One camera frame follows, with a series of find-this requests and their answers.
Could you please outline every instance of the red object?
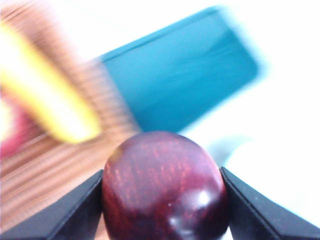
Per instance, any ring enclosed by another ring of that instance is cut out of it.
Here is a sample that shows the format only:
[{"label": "red object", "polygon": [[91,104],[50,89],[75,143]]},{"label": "red object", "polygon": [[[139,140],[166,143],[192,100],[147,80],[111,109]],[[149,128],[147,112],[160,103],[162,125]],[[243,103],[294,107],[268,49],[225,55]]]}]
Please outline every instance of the red object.
[{"label": "red object", "polygon": [[106,228],[117,240],[215,240],[228,226],[219,168],[193,141],[147,132],[122,143],[102,177]]},{"label": "red object", "polygon": [[1,149],[0,159],[16,153],[25,142],[28,118],[21,107],[7,96],[1,96]]}]

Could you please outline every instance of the blue rectangular object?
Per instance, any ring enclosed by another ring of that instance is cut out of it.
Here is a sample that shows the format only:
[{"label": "blue rectangular object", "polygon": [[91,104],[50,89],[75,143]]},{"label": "blue rectangular object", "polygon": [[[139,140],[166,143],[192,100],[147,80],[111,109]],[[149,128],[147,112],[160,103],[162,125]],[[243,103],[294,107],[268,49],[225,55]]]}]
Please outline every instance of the blue rectangular object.
[{"label": "blue rectangular object", "polygon": [[143,131],[179,132],[258,72],[214,7],[101,58]]}]

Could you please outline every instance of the wood grain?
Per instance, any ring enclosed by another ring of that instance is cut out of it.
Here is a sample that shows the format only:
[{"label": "wood grain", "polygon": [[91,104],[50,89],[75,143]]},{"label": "wood grain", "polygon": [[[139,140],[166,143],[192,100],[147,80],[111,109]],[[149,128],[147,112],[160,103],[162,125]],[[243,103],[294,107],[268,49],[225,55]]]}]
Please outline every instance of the wood grain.
[{"label": "wood grain", "polygon": [[[103,169],[114,148],[139,132],[108,73],[98,62],[78,60],[45,1],[6,2],[2,21],[10,23],[68,77],[99,115],[103,133],[90,142],[69,145],[34,124],[32,138],[14,156],[1,160],[1,232],[57,201]],[[97,240],[108,239],[101,219]]]}]

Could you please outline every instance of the dark red wooden ball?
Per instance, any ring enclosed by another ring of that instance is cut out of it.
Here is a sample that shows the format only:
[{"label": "dark red wooden ball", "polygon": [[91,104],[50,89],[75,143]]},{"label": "dark red wooden ball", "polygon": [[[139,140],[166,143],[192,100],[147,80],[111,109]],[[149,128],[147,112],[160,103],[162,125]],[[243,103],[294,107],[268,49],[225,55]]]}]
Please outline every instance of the dark red wooden ball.
[{"label": "dark red wooden ball", "polygon": [[228,226],[216,163],[170,132],[133,136],[114,151],[103,172],[102,205],[112,240],[214,240]]}]

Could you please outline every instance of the yellow object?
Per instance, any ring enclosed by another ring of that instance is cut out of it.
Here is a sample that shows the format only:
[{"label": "yellow object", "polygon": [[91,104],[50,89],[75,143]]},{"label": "yellow object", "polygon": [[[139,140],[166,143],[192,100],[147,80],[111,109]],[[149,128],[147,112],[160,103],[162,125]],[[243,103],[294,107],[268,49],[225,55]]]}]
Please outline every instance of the yellow object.
[{"label": "yellow object", "polygon": [[68,79],[8,24],[0,30],[2,86],[52,137],[71,144],[101,133],[98,116]]}]

